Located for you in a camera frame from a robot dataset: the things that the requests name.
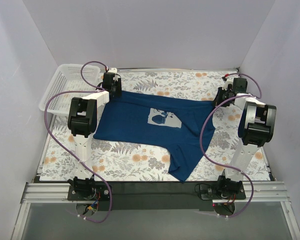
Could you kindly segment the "blue t shirt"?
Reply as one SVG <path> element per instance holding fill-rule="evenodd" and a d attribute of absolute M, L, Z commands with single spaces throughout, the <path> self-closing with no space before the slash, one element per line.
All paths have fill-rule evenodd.
<path fill-rule="evenodd" d="M 215 132 L 211 101 L 123 91 L 107 103 L 94 139 L 152 145 L 170 153 L 168 173 L 181 182 L 191 175 Z"/>

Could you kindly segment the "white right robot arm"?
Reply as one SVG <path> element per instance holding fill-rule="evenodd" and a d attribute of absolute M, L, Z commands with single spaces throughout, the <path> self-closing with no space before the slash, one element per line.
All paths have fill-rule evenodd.
<path fill-rule="evenodd" d="M 243 77 L 222 77 L 224 85 L 218 88 L 214 106 L 235 105 L 242 110 L 238 125 L 239 141 L 230 162 L 218 177 L 213 193 L 222 199 L 234 197 L 244 191 L 244 172 L 255 153 L 273 138 L 277 107 L 261 102 L 247 93 L 248 81 Z"/>

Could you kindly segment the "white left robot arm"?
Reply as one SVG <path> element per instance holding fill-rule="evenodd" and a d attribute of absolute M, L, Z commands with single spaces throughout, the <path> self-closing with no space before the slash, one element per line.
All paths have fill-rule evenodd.
<path fill-rule="evenodd" d="M 97 193 L 95 177 L 89 171 L 92 169 L 91 146 L 97 130 L 97 111 L 110 99 L 122 95 L 121 77 L 116 68 L 110 68 L 103 74 L 101 86 L 105 91 L 72 98 L 68 115 L 68 128 L 74 139 L 75 155 L 80 160 L 74 178 L 68 182 L 74 192 L 85 200 L 93 199 Z"/>

